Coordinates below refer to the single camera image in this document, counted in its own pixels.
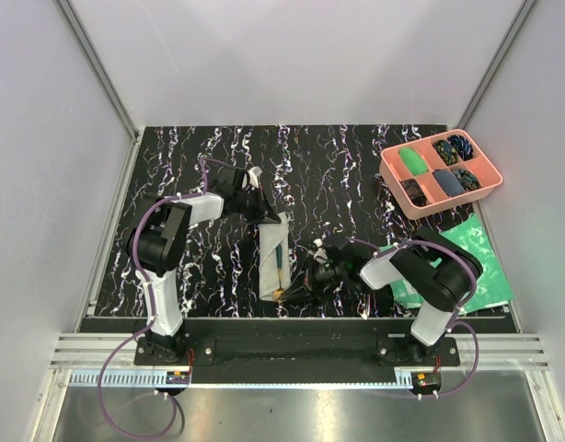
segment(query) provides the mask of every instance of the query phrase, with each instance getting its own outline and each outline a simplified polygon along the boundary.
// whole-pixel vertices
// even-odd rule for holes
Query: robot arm
[[[250,170],[223,168],[210,186],[210,192],[164,204],[148,218],[137,247],[139,261],[150,282],[137,271],[144,287],[151,284],[156,304],[156,320],[146,334],[146,340],[172,357],[184,354],[184,320],[180,313],[176,269],[184,254],[187,232],[201,222],[213,221],[224,215],[242,214],[250,224],[281,223],[266,200],[259,184],[259,168]],[[138,204],[125,248],[132,256],[133,237],[140,220],[160,198],[146,195]],[[149,291],[144,290],[148,315],[152,311]]]
[[[471,288],[467,271],[452,254],[467,265],[475,279],[481,276],[483,268],[473,255],[430,229],[421,230],[412,239],[431,247],[396,247],[371,257],[369,247],[342,235],[331,235],[318,244],[317,251],[306,261],[303,277],[295,278],[294,286],[281,301],[321,297],[323,287],[340,281],[362,293],[405,280],[423,298],[410,334],[424,353],[444,335],[458,303]]]
[[[479,279],[483,267],[473,255],[430,229],[421,230],[413,239],[434,245],[436,249],[414,245],[392,250],[367,262],[359,276],[373,290],[402,279],[409,282],[423,298],[411,325],[411,335],[431,347],[444,335],[450,319],[457,313],[458,303],[471,287],[467,272],[444,250],[462,260],[475,279]]]

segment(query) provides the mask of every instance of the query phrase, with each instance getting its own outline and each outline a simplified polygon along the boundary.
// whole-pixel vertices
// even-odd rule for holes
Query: gray wall
[[[139,125],[456,123],[521,0],[73,0]]]
[[[565,409],[565,0],[536,7],[468,130],[503,174],[482,206]]]
[[[127,136],[53,1],[0,1],[0,440],[26,440]]]

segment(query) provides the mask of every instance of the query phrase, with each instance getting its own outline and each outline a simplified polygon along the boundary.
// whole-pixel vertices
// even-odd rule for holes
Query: pink tray
[[[433,144],[438,140],[446,140],[450,135],[462,135],[473,145],[473,157],[467,161],[463,161],[458,157],[456,164],[446,166],[440,156],[433,148]],[[425,160],[428,166],[428,172],[413,177],[406,168],[399,150],[403,147],[409,147],[415,150]],[[401,206],[401,210],[409,219],[418,219],[424,216],[437,214],[443,210],[452,209],[461,204],[471,203],[486,197],[493,189],[503,182],[500,172],[491,164],[489,159],[483,154],[477,143],[468,136],[465,131],[455,129],[453,131],[444,132],[433,136],[422,138],[421,140],[411,141],[403,145],[396,145],[384,149],[381,153],[381,175],[385,179],[386,184],[395,196],[395,199]],[[453,198],[447,196],[438,181],[433,177],[432,172],[439,169],[466,169],[477,177],[481,185],[480,189],[472,192],[465,192],[462,195]],[[421,189],[428,199],[428,205],[418,207],[409,199],[405,190],[401,186],[404,180],[414,179],[420,184]]]

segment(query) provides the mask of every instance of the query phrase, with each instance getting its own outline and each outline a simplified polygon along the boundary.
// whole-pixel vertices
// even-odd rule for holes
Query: green mat
[[[512,289],[491,248],[485,229],[474,214],[461,225],[443,232],[442,235],[475,255],[483,266],[483,274],[477,280],[477,293],[465,304],[461,311],[462,314],[482,308],[501,306],[513,299]],[[421,296],[409,283],[399,281],[391,284],[391,288],[395,300],[405,307],[418,308],[421,306]]]

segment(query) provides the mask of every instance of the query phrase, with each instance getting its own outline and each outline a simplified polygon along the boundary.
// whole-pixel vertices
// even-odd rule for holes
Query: cable
[[[147,391],[145,393],[142,394],[138,394],[137,396],[135,396],[133,399],[131,399],[129,402],[125,402],[121,408],[119,410],[116,410],[115,413],[113,413],[111,416],[115,417],[118,414],[122,413],[124,410],[127,410],[129,407],[131,407],[134,403],[140,401],[143,398],[148,398],[150,396],[155,396],[156,392],[155,391]],[[88,418],[86,417],[86,414],[84,412],[84,408],[83,408],[83,404],[82,404],[82,397],[80,396],[79,402],[78,402],[78,417],[80,418],[80,421],[82,421],[82,424],[87,425],[87,426],[101,426],[103,424],[107,423],[106,419],[103,419],[102,421],[98,421],[93,423],[90,423],[88,421]]]
[[[218,160],[212,160],[211,159],[211,161],[215,162],[217,164],[220,163],[220,161],[218,161]],[[202,196],[207,192],[207,188],[209,187],[209,180],[208,180],[208,177],[207,177],[207,171],[205,169],[205,161],[204,161],[203,158],[199,159],[199,164],[201,166],[202,181],[203,181],[202,192],[190,193],[190,194],[187,194],[187,195],[168,196],[166,198],[162,198],[161,200],[159,200],[155,204],[153,204],[147,210],[147,212],[145,212],[145,214],[142,217],[141,221],[139,222],[137,228],[135,229],[135,233],[133,234],[133,249],[132,249],[133,265],[135,266],[135,268],[140,272],[140,274],[144,278],[144,289],[147,286],[147,290],[148,290],[148,294],[149,294],[149,298],[150,298],[150,307],[151,307],[150,317],[151,317],[151,320],[150,320],[149,324],[147,324],[145,327],[143,327],[140,331],[138,331],[133,336],[130,336],[125,341],[120,343],[117,346],[117,348],[115,348],[110,353],[109,357],[107,357],[104,364],[102,365],[102,368],[100,369],[100,373],[98,374],[98,381],[97,381],[98,404],[100,405],[100,411],[102,412],[102,415],[105,418],[105,421],[117,433],[119,433],[120,435],[123,435],[123,436],[130,437],[132,439],[155,440],[155,439],[158,439],[158,438],[164,436],[168,431],[170,431],[170,428],[172,427],[172,425],[174,424],[174,421],[176,420],[177,409],[178,409],[177,404],[178,403],[172,396],[165,395],[165,398],[170,399],[170,401],[172,402],[172,405],[173,405],[173,407],[172,407],[172,418],[170,419],[170,422],[168,423],[166,428],[164,428],[159,433],[157,433],[155,435],[151,435],[151,436],[140,436],[140,435],[136,435],[136,434],[133,434],[133,433],[129,433],[128,431],[123,430],[117,424],[115,424],[115,422],[112,420],[112,416],[107,412],[107,408],[105,407],[105,402],[104,402],[103,397],[102,397],[102,379],[103,379],[103,375],[105,373],[105,370],[109,366],[109,363],[113,359],[113,357],[115,357],[115,355],[117,355],[117,353],[125,345],[127,345],[127,343],[129,343],[131,340],[136,340],[139,336],[142,336],[147,331],[151,330],[152,326],[156,322],[156,298],[154,296],[154,289],[152,288],[149,275],[144,270],[144,267],[142,266],[142,264],[139,261],[139,255],[137,253],[137,249],[138,249],[138,246],[139,246],[139,238],[141,237],[142,231],[144,230],[145,225],[147,224],[147,220],[156,211],[157,208],[159,208],[163,204],[170,203],[170,202],[173,202],[173,201],[180,201],[180,200],[193,198],[193,197],[196,197],[196,196]]]
[[[365,246],[370,247],[371,249],[375,249],[376,251],[378,251],[379,253],[381,253],[381,248],[378,247],[377,245],[373,244],[372,242],[368,242],[368,241],[363,241],[361,239],[357,239],[357,238],[348,238],[349,241],[351,242],[358,242],[359,244],[363,244]]]
[[[223,166],[224,168],[229,168],[229,169],[235,169],[235,166],[232,166],[231,164],[227,164],[224,163],[223,161],[219,160],[219,159],[215,159],[215,158],[205,158],[205,161],[209,162],[209,163],[215,163],[218,164],[219,166]]]
[[[440,355],[436,356],[436,366],[433,369],[434,373],[437,373],[440,370],[440,366],[442,365],[442,357]]]
[[[440,396],[451,396],[462,390],[468,384],[468,382],[470,382],[473,376],[475,376],[475,373],[477,373],[477,367],[479,366],[479,338],[477,336],[477,333],[470,325],[468,325],[466,322],[463,322],[462,320],[457,320],[454,324],[452,324],[452,328],[459,325],[465,327],[473,337],[473,343],[475,343],[475,360],[473,361],[473,367],[471,367],[470,372],[468,373],[468,376],[463,381],[463,383],[458,387],[453,388],[452,390],[441,393]]]

